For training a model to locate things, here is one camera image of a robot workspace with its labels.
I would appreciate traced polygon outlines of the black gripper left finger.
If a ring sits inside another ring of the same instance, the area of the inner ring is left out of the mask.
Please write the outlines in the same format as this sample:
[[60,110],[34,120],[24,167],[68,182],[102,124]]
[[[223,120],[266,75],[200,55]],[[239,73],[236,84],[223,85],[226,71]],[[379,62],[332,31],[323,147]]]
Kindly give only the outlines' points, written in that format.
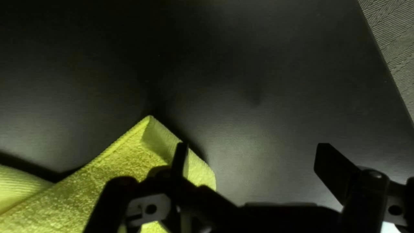
[[236,205],[206,185],[196,186],[183,177],[188,146],[178,142],[170,165],[150,169],[138,181],[117,176],[107,181],[86,221],[84,233],[140,233],[148,222],[159,222],[168,233],[191,233],[200,224],[212,233],[236,226]]

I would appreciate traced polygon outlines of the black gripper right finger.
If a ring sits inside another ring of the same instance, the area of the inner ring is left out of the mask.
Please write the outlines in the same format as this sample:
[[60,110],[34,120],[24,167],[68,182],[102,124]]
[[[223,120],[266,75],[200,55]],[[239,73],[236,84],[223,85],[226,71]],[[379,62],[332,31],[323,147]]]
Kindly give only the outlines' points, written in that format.
[[360,168],[331,143],[315,148],[313,170],[342,205],[335,233],[380,233],[382,222],[414,233],[414,177],[404,183]]

